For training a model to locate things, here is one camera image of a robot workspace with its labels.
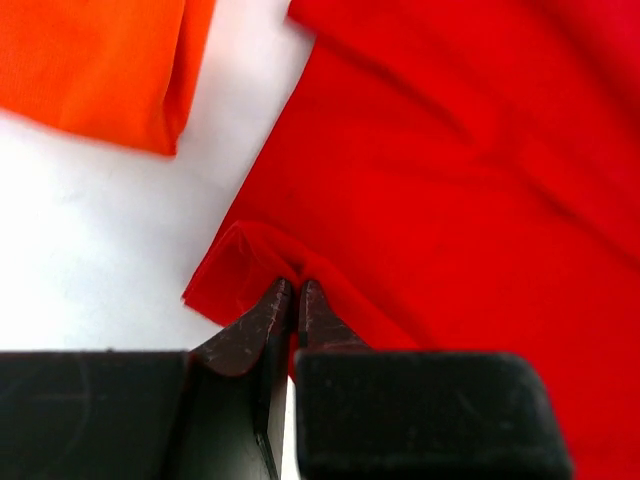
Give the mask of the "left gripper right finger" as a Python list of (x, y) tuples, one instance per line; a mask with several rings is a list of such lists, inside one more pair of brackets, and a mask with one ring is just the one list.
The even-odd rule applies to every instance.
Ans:
[(301, 291), (294, 357), (304, 479), (569, 479), (533, 367), (502, 352), (376, 351)]

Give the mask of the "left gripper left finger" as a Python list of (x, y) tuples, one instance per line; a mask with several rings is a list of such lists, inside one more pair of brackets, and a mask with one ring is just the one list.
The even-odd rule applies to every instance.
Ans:
[(291, 285), (190, 351), (8, 351), (5, 479), (277, 479)]

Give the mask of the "orange t shirt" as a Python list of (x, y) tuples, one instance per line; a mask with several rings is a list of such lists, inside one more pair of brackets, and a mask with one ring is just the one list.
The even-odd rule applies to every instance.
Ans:
[(202, 1), (4, 1), (2, 109), (166, 156), (191, 111), (214, 10)]

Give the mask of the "red t shirt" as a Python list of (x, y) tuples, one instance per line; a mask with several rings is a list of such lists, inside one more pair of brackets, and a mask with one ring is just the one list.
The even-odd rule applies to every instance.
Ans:
[(540, 372), (581, 479), (639, 475), (639, 5), (294, 1), (304, 72), (185, 303), (318, 280), (378, 348)]

